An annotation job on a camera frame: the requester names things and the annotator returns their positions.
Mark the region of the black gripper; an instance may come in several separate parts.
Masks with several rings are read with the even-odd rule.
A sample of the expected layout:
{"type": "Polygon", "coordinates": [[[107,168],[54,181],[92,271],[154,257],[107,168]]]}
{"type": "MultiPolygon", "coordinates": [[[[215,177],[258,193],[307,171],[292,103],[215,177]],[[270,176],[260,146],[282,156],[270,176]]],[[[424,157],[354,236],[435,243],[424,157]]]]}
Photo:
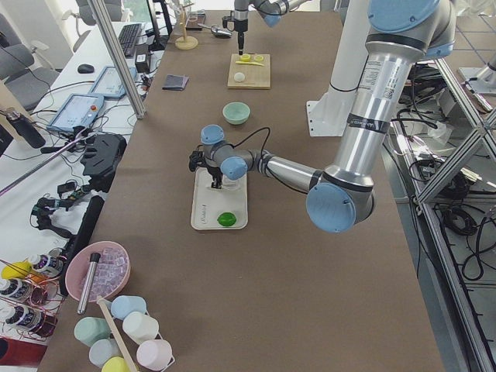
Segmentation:
{"type": "Polygon", "coordinates": [[[221,189],[222,172],[218,166],[213,165],[212,162],[204,155],[204,152],[201,148],[202,145],[197,145],[195,150],[193,150],[191,155],[189,156],[189,170],[191,172],[195,172],[199,167],[205,168],[212,176],[211,187],[213,189],[221,189]]]}
{"type": "Polygon", "coordinates": [[[234,25],[233,30],[238,32],[237,42],[238,42],[238,54],[243,55],[244,53],[244,33],[248,30],[248,18],[236,19],[233,15],[224,15],[222,17],[222,26],[227,27],[228,24],[232,22],[234,25]]]}

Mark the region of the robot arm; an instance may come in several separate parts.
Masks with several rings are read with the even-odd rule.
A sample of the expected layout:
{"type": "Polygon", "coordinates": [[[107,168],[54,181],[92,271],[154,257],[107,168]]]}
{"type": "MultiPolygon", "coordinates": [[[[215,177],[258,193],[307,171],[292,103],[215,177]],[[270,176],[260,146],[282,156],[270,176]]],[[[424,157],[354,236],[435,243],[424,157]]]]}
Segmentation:
{"type": "Polygon", "coordinates": [[[311,221],[328,233],[341,233],[374,210],[371,171],[408,74],[420,60],[451,53],[456,25],[451,1],[372,1],[367,9],[367,59],[338,152],[323,170],[276,157],[268,151],[238,150],[223,129],[208,125],[189,168],[204,167],[214,188],[257,170],[305,193],[311,221]]]}
{"type": "Polygon", "coordinates": [[[252,5],[259,13],[260,17],[269,26],[275,26],[281,17],[306,0],[277,0],[274,2],[266,0],[235,0],[234,9],[229,15],[222,17],[222,26],[227,28],[229,23],[233,24],[233,31],[237,32],[238,54],[243,55],[244,34],[248,30],[249,6],[252,5]]]}

